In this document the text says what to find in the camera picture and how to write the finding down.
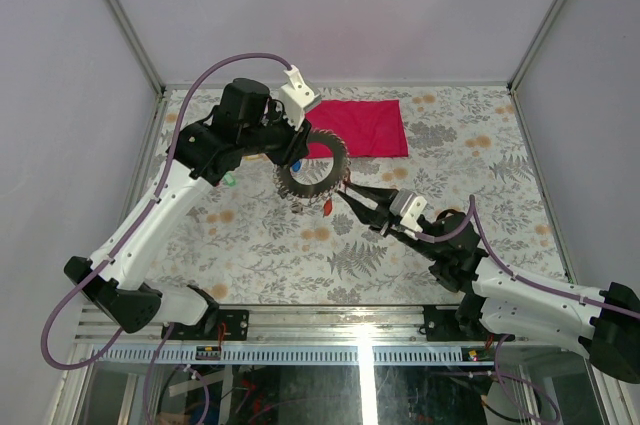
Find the grey disc with key rings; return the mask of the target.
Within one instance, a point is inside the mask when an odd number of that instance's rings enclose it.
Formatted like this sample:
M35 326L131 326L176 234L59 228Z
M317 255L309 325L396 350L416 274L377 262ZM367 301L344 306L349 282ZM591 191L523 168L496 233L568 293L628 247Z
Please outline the grey disc with key rings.
M278 195L290 202L290 210L300 215L307 207L332 197L349 175L350 157L345 142L327 130L312 130L308 137L309 149L324 152L327 157L299 160L301 169L274 168L274 182Z

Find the green tag key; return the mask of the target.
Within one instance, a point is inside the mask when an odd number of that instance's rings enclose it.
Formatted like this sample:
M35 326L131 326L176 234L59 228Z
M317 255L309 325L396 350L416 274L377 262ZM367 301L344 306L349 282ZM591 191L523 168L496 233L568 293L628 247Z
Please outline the green tag key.
M227 172L224 177L223 177L223 181L227 186L233 187L236 185L236 180L233 177L233 175L229 172Z

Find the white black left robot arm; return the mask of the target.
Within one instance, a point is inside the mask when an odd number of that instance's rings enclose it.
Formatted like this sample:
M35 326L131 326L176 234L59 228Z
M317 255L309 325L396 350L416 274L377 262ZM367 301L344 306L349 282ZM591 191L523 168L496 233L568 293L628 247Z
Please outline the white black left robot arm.
M150 285L150 266L182 217L244 157L264 154L285 168L303 158L311 130L306 113L318 100L297 76L276 97L262 83L234 79L209 116L179 132L164 168L114 234L90 257L70 258L65 275L126 333L160 320L183 324L197 339L212 337L215 300L196 286Z

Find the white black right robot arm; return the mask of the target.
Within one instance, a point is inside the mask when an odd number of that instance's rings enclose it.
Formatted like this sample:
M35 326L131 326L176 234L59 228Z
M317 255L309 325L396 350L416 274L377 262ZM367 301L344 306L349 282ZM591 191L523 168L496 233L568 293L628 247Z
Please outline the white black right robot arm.
M358 220L431 261L436 282L464 298L455 313L467 339L524 337L574 352L617 380L639 381L639 298L627 285L582 286L502 261L474 206L433 221L424 197L402 189L347 183L339 196Z

